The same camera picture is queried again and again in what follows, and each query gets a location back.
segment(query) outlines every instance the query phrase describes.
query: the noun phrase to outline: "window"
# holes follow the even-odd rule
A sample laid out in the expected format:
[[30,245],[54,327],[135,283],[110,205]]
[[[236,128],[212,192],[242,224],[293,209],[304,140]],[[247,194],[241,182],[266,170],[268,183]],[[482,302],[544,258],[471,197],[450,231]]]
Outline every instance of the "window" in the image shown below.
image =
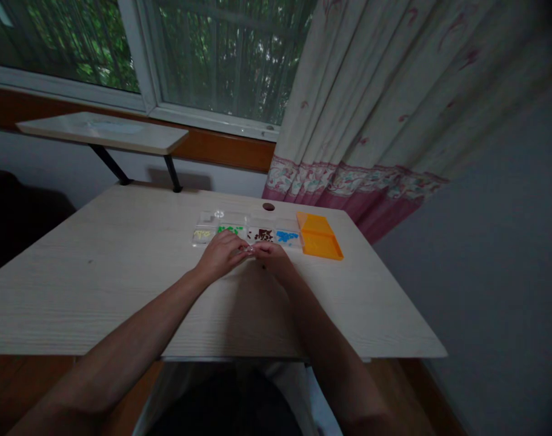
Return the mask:
[[315,3],[0,0],[0,85],[276,140]]
[[162,100],[281,124],[313,6],[295,3],[148,2]]
[[0,0],[0,65],[140,92],[109,0]]

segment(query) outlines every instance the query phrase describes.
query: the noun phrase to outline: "curtain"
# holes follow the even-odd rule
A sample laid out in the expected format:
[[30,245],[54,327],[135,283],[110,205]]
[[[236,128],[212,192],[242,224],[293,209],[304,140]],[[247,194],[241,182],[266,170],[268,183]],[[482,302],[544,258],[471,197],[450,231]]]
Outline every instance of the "curtain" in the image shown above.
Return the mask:
[[322,0],[263,197],[345,210],[374,243],[552,78],[536,0]]

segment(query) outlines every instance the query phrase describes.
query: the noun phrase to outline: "person's left hand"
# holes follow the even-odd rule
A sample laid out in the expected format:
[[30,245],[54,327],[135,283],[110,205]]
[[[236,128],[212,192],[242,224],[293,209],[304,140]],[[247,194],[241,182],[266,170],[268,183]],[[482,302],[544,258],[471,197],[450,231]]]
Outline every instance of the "person's left hand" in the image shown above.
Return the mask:
[[233,254],[235,250],[243,250],[247,247],[249,247],[249,244],[235,233],[223,230],[223,232],[217,233],[209,245],[207,245],[194,271],[209,286],[215,280],[229,273],[247,257],[253,255],[249,251]]

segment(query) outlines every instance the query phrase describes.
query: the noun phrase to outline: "forearm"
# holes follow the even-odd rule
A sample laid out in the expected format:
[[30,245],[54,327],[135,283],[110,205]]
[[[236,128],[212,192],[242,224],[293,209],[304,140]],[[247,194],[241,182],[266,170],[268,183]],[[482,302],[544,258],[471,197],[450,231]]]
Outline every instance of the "forearm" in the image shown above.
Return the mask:
[[101,415],[113,408],[164,351],[208,284],[189,271],[98,343],[13,429],[31,431],[46,415]]
[[314,374],[343,431],[384,426],[388,409],[360,357],[294,272],[282,282]]

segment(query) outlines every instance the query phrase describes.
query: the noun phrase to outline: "white wall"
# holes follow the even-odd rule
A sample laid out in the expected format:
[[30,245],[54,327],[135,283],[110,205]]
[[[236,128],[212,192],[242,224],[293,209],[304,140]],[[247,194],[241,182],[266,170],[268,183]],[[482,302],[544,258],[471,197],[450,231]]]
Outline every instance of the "white wall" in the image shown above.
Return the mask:
[[[162,156],[110,154],[126,175],[135,180],[172,186]],[[261,197],[266,175],[174,159],[180,183],[229,194]],[[25,185],[64,193],[79,209],[118,180],[88,146],[0,131],[0,170],[9,171]]]
[[448,349],[470,435],[552,435],[552,89],[374,248]]

